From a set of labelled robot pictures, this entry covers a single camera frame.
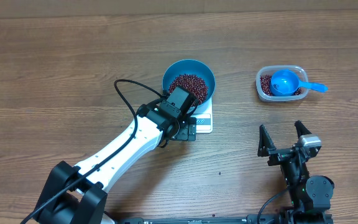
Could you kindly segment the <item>blue plastic measuring scoop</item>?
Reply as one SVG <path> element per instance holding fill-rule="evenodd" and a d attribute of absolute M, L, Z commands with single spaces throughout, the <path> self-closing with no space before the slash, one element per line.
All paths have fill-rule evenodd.
<path fill-rule="evenodd" d="M 326 85 L 323 85 L 320 83 L 310 83 L 310 82 L 301 81 L 298 78 L 297 74 L 295 74 L 291 70 L 279 70 L 279 71 L 275 72 L 272 75 L 270 89 L 273 93 L 275 93 L 277 95 L 291 96 L 293 90 L 289 90 L 288 84 L 290 82 L 293 83 L 293 85 L 295 86 L 295 89 L 306 88 L 306 89 L 318 91 L 321 93 L 325 93 L 328 90 L 328 87 Z M 273 84 L 279 85 L 278 90 L 276 90 L 273 87 Z"/>

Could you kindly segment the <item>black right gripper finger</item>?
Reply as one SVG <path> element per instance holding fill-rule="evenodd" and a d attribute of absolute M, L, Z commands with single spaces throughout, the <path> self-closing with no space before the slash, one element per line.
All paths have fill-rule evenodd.
<path fill-rule="evenodd" d="M 298 137 L 312 134 L 312 132 L 309 131 L 300 120 L 296 121 L 294 123 L 294 126 L 296 128 L 296 133 Z"/>
<path fill-rule="evenodd" d="M 257 155 L 259 157 L 267 157 L 270 155 L 270 151 L 275 151 L 276 147 L 267 132 L 265 126 L 261 124 L 259 126 L 259 146 Z"/>

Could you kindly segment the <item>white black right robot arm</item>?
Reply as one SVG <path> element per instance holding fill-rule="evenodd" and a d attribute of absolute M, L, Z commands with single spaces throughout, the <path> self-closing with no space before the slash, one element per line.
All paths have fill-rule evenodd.
<path fill-rule="evenodd" d="M 317 156 L 321 149 L 320 138 L 298 120 L 294 123 L 298 141 L 292 146 L 277 149 L 264 125 L 259 127 L 257 155 L 268 157 L 269 166 L 280 166 L 286 188 L 268 199 L 260 208 L 257 223 L 332 223 L 326 211 L 331 208 L 334 182 L 323 175 L 311 176 L 306 163 Z M 288 193 L 291 206 L 284 207 L 275 215 L 263 215 L 267 205 Z"/>

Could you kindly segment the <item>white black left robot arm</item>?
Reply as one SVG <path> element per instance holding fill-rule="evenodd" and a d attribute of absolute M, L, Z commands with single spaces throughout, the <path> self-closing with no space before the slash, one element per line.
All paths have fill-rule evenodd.
<path fill-rule="evenodd" d="M 38 223 L 113 223 L 105 212 L 108 192 L 131 165 L 180 132 L 196 97 L 176 87 L 168 98 L 142 105 L 127 129 L 93 156 L 50 172 L 36 208 Z"/>

